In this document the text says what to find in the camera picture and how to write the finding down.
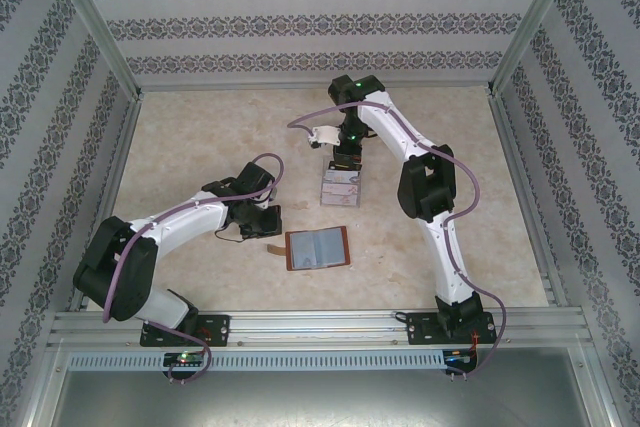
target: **patterned wallpaper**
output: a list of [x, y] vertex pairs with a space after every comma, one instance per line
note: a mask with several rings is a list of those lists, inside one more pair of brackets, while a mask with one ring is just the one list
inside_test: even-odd
[[0, 0], [0, 426], [97, 222], [130, 108], [70, 0]]
[[640, 424], [638, 0], [554, 0], [504, 92], [542, 224], [623, 425]]
[[488, 81], [531, 1], [95, 0], [143, 88]]

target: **beige floor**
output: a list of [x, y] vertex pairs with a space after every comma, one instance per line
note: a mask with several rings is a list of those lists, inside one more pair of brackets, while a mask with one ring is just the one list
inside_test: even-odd
[[[508, 306], [547, 305], [484, 89], [390, 89], [396, 106], [426, 137], [448, 143], [482, 186], [478, 209], [457, 223], [463, 256], [478, 285]], [[331, 105], [322, 90], [152, 93], [145, 95], [115, 214], [146, 217], [188, 199], [202, 185], [237, 175], [257, 154], [281, 155], [277, 203], [285, 230], [347, 225], [352, 265], [288, 272], [270, 255], [276, 237], [234, 244], [205, 234], [164, 258], [155, 284], [201, 310], [393, 309], [435, 306], [431, 257], [396, 199], [401, 165], [380, 139], [365, 141], [359, 209], [321, 207], [323, 155], [290, 120]], [[311, 125], [340, 122], [340, 115]], [[276, 164], [265, 160], [276, 171]], [[456, 204], [471, 184], [457, 173]], [[227, 236], [237, 236], [232, 226]], [[484, 299], [485, 305], [494, 305]]]

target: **black cable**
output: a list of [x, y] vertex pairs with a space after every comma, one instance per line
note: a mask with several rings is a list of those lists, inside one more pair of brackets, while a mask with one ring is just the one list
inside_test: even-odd
[[227, 242], [235, 242], [236, 244], [241, 244], [242, 242], [244, 242], [246, 239], [242, 239], [242, 240], [235, 240], [235, 239], [225, 239], [224, 237], [220, 237], [218, 235], [218, 232], [224, 232], [225, 230], [227, 230], [229, 228], [229, 225], [231, 224], [227, 224], [226, 226], [224, 226], [221, 229], [218, 229], [216, 231], [213, 232], [213, 235], [215, 235], [218, 239], [220, 240], [226, 240]]

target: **wall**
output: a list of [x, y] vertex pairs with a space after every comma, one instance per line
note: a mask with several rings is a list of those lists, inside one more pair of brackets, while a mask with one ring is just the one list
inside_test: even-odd
[[640, 424], [638, 0], [554, 0], [503, 100], [565, 288]]
[[488, 81], [531, 1], [95, 0], [143, 88]]
[[131, 102], [70, 0], [0, 0], [0, 426], [64, 310]]

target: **floor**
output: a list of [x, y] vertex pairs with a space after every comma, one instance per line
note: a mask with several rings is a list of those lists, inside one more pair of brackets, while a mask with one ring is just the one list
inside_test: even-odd
[[[477, 175], [480, 205], [457, 221], [472, 279], [507, 306], [547, 305], [506, 161], [482, 87], [389, 89], [395, 105], [436, 144], [449, 144]], [[149, 93], [118, 194], [115, 215], [131, 220], [184, 201], [202, 185], [237, 175], [270, 151], [286, 172], [276, 203], [283, 229], [346, 225], [351, 265], [289, 272], [266, 244], [284, 236], [223, 242], [205, 234], [165, 257], [157, 287], [171, 288], [201, 310], [400, 309], [435, 307], [431, 256], [396, 190], [401, 164], [380, 139], [365, 141], [360, 208], [320, 206], [323, 156], [301, 130], [285, 125], [328, 107], [324, 89]], [[340, 114], [313, 125], [341, 121]], [[264, 167], [276, 172], [266, 159]], [[458, 208], [471, 201], [471, 183], [457, 173]], [[239, 238], [232, 226], [224, 235]], [[495, 305], [484, 298], [485, 305]]]

